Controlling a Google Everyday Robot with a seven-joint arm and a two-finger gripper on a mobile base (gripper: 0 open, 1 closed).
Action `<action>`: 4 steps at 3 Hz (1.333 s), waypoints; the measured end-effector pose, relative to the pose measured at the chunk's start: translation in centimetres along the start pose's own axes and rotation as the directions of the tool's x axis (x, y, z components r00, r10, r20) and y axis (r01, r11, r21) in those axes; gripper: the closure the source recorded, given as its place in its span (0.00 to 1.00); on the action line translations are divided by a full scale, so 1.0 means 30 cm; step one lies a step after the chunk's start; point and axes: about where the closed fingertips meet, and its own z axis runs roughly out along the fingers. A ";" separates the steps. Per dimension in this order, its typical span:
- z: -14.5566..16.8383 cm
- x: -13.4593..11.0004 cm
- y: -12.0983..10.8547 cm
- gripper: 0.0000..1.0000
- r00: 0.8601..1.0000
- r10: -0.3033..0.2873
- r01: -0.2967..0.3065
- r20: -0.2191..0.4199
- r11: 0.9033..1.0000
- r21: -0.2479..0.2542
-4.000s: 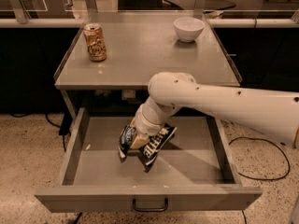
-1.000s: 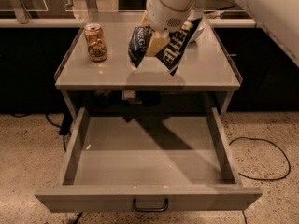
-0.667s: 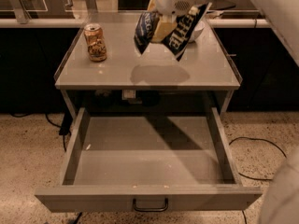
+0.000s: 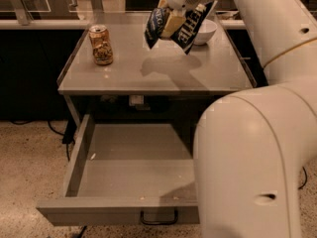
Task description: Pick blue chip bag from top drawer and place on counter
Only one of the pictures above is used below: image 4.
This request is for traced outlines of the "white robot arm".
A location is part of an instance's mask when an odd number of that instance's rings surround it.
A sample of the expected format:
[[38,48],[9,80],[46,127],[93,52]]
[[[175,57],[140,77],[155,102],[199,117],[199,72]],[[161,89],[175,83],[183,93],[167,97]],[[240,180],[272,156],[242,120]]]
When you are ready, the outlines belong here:
[[266,87],[201,116],[194,170],[203,238],[301,238],[301,168],[317,154],[317,25],[300,0],[234,0]]

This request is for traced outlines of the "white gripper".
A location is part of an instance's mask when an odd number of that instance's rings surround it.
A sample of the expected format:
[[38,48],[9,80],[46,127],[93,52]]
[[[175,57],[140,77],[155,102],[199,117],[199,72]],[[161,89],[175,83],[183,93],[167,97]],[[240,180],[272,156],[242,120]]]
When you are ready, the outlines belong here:
[[[158,7],[190,11],[195,9],[201,1],[202,0],[159,0]],[[181,11],[171,11],[160,37],[163,39],[170,38],[182,26],[185,20],[186,18]]]

